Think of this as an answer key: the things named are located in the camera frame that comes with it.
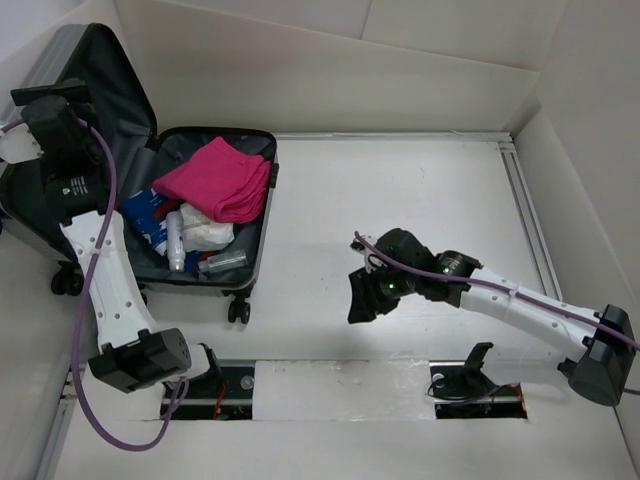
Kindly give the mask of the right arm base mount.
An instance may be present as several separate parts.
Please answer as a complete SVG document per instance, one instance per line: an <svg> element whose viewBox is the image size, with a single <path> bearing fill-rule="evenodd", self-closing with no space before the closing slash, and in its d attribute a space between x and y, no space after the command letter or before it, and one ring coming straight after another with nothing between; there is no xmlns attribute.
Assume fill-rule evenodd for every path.
<svg viewBox="0 0 640 480"><path fill-rule="evenodd" d="M434 401L437 420L528 419L519 383L498 385L462 362L430 364L426 395Z"/></svg>

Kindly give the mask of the small clear bottle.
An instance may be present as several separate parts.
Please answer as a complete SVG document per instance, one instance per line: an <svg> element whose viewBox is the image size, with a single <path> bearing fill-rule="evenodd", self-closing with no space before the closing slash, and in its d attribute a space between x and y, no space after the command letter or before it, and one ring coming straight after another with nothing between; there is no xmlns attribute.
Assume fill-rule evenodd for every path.
<svg viewBox="0 0 640 480"><path fill-rule="evenodd" d="M198 263L198 270L205 275L227 272L248 264L244 250L218 253Z"/></svg>

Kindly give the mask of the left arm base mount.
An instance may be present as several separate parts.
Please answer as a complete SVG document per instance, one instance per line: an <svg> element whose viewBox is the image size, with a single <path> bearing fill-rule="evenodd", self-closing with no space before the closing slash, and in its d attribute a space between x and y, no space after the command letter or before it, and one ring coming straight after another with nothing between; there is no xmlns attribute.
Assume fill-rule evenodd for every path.
<svg viewBox="0 0 640 480"><path fill-rule="evenodd" d="M223 363L222 378L193 382L172 420L244 421L253 419L254 363Z"/></svg>

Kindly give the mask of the white plastic bottle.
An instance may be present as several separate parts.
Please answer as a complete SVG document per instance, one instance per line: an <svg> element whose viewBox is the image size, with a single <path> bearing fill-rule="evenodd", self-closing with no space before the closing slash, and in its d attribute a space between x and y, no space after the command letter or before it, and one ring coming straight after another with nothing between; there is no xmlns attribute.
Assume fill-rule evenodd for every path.
<svg viewBox="0 0 640 480"><path fill-rule="evenodd" d="M171 271L183 272L185 266L186 252L182 240L183 219L179 211L172 211L167 214L167 258Z"/></svg>

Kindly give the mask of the blue patterned cloth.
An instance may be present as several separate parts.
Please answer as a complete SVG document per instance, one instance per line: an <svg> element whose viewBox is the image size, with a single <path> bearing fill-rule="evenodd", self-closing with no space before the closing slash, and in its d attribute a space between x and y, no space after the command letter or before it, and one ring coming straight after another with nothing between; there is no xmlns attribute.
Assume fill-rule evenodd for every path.
<svg viewBox="0 0 640 480"><path fill-rule="evenodd" d="M160 256L167 253L166 216L175 203L152 188L140 190L120 203L120 211Z"/></svg>

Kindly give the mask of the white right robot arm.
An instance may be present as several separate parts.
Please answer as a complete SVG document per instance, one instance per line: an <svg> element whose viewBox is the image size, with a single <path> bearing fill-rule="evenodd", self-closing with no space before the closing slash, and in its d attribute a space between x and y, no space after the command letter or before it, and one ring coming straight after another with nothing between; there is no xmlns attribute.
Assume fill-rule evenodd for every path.
<svg viewBox="0 0 640 480"><path fill-rule="evenodd" d="M606 407L629 393L639 343L625 310L607 305L597 311L552 299L461 252L433 253L400 228L380 238L355 234L350 248L364 260L349 275L351 324L371 323L402 298L418 295L490 317L543 343L538 349L478 342L465 359L434 366L427 393L445 405L478 404L521 382L566 385Z"/></svg>

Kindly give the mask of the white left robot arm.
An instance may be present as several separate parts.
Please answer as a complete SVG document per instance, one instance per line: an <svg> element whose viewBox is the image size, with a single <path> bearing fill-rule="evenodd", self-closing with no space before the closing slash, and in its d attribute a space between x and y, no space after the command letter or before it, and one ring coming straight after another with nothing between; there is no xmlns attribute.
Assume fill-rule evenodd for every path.
<svg viewBox="0 0 640 480"><path fill-rule="evenodd" d="M136 281L116 210L117 176L106 140L86 118L91 96L78 79L12 91L20 117L1 128L1 157L40 163L45 203L69 242L94 308L99 354L92 375L124 393L180 377L201 396L222 387L213 350L159 329Z"/></svg>

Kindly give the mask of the grey hard-shell suitcase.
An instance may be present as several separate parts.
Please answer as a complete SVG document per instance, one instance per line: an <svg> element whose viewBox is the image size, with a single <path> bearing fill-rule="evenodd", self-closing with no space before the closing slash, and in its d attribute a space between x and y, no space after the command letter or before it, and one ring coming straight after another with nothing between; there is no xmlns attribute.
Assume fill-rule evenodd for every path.
<svg viewBox="0 0 640 480"><path fill-rule="evenodd" d="M120 41L108 26L94 23L60 27L22 85L48 87L71 81L82 82L85 97L80 113L98 127L114 154L120 200L150 186L214 140L266 160L270 167L267 189L274 190L279 166L272 134L222 127L177 127L158 132L155 112ZM126 248L139 287L228 297L229 322L248 323L248 299L258 278L270 202L269 198L263 200L255 220L235 226L235 239L225 249L234 255L234 262L215 273L199 272L202 258L196 253L188 254L184 272L171 272L167 259L154 252L132 221L126 221ZM61 269L51 282L52 291L75 294L81 285L77 262L47 208L39 161L2 165L1 212L9 232L59 261Z"/></svg>

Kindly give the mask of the pink cloth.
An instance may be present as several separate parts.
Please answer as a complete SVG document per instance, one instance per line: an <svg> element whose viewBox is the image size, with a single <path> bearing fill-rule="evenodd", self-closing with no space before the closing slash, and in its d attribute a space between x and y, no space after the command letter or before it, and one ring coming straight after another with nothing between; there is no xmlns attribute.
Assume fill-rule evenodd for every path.
<svg viewBox="0 0 640 480"><path fill-rule="evenodd" d="M246 224L263 211L270 173L271 163L263 156L242 153L218 137L151 188L217 223Z"/></svg>

